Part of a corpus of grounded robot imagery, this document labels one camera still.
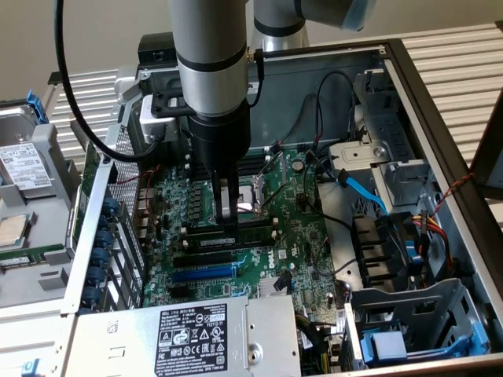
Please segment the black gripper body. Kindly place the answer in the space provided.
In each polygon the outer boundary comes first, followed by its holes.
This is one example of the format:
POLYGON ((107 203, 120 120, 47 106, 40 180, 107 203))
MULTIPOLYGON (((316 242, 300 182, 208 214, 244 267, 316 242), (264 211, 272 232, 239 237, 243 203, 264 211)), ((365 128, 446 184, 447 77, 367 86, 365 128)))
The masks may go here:
POLYGON ((248 152, 251 123, 246 100, 223 116, 190 115, 188 124, 195 154, 210 170, 228 172, 248 152))

